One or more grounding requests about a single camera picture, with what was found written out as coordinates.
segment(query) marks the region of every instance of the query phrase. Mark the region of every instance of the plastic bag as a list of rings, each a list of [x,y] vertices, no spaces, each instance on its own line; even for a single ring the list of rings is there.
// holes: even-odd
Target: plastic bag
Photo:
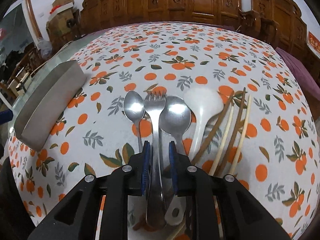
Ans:
[[[38,48],[43,59],[48,59],[52,52],[52,45],[50,41],[46,41],[43,38],[39,39]]]

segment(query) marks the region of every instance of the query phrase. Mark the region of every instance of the white plastic spoon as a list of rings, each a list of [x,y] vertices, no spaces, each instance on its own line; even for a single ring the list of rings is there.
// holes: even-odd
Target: white plastic spoon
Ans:
[[[223,110],[223,102],[216,91],[206,87],[190,88],[183,99],[196,116],[196,131],[189,152],[192,160],[200,149],[207,122]]]

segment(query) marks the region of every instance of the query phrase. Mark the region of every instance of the spoon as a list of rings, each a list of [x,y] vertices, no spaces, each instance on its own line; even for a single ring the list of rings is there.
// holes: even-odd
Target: spoon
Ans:
[[[143,106],[143,99],[136,91],[129,91],[123,102],[124,115],[134,123],[137,130],[139,152],[142,152],[142,141],[140,135],[140,121],[142,120],[145,110]]]
[[[223,110],[219,94],[206,87],[193,87],[184,94],[184,102],[196,116],[196,130],[190,147],[189,159],[192,160],[201,146],[204,129],[211,117]]]
[[[167,96],[165,108],[160,114],[159,127],[176,140],[177,152],[186,155],[182,135],[191,123],[191,111],[182,98]]]
[[[183,147],[182,135],[186,132],[190,123],[191,111],[183,99],[177,96],[167,96],[165,108],[160,114],[159,126],[164,132],[174,137],[177,152],[183,155],[186,155],[186,152]],[[176,226],[183,220],[185,209],[186,199],[175,195],[164,219],[169,225]]]

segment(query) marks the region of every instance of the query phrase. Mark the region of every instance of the red object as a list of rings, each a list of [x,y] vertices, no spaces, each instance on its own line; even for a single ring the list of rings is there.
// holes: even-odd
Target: red object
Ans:
[[[0,28],[0,40],[2,40],[6,36],[6,31],[4,28]]]
[[[52,14],[52,13],[53,13],[56,9],[58,9],[59,7],[61,7],[61,5],[57,5],[57,6],[53,7],[53,8],[51,9],[50,14]]]

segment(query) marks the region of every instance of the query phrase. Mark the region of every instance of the brown chopstick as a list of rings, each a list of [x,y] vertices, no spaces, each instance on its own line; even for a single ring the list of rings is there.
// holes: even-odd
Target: brown chopstick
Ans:
[[[219,117],[218,117],[218,120],[216,121],[216,123],[214,124],[211,132],[209,133],[208,137],[204,140],[203,144],[201,145],[199,151],[197,152],[196,156],[193,158],[193,160],[191,160],[191,164],[192,165],[196,165],[196,163],[200,160],[201,156],[203,155],[205,149],[207,149],[207,147],[209,146],[212,138],[215,136],[223,118],[225,117],[227,111],[228,111],[228,108],[229,108],[229,105],[232,101],[232,98],[233,98],[233,92],[232,94],[229,96],[229,99],[228,101],[226,102],[226,104],[224,105],[224,108],[222,110],[222,112],[219,114]]]
[[[243,89],[243,92],[242,92],[242,98],[241,98],[241,103],[240,103],[240,109],[239,109],[239,112],[238,112],[238,116],[237,116],[237,119],[236,119],[236,124],[235,124],[235,127],[233,129],[233,132],[232,132],[232,136],[231,136],[231,139],[230,139],[230,142],[228,144],[228,148],[227,148],[227,151],[222,159],[222,162],[221,162],[221,165],[219,165],[214,173],[214,176],[221,176],[225,166],[227,165],[227,161],[228,161],[228,157],[230,155],[230,152],[233,148],[233,144],[236,140],[236,136],[237,136],[237,132],[238,132],[238,126],[241,122],[241,116],[242,116],[242,112],[243,112],[243,108],[244,108],[244,101],[245,101],[245,88]]]

